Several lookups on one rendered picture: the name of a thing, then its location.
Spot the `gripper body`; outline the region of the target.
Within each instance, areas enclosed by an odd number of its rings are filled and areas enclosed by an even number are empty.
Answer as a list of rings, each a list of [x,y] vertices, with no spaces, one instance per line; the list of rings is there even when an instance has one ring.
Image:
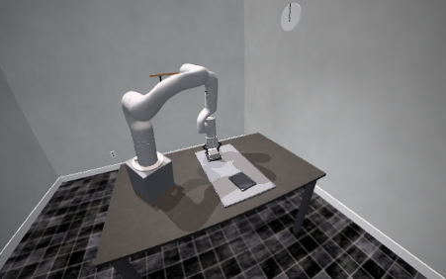
[[[214,138],[206,137],[207,149],[219,147],[218,138],[215,136]]]

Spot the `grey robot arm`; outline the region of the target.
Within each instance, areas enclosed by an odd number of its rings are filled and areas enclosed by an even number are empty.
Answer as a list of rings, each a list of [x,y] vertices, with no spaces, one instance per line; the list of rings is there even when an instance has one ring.
[[[172,96],[201,85],[205,85],[205,109],[198,117],[197,129],[199,134],[206,133],[206,137],[214,138],[217,135],[216,118],[209,116],[217,110],[218,78],[203,66],[184,64],[180,74],[164,79],[148,94],[142,96],[129,92],[124,95],[122,108],[134,142],[135,170],[152,171],[163,163],[163,156],[156,152],[153,127],[149,120]]]

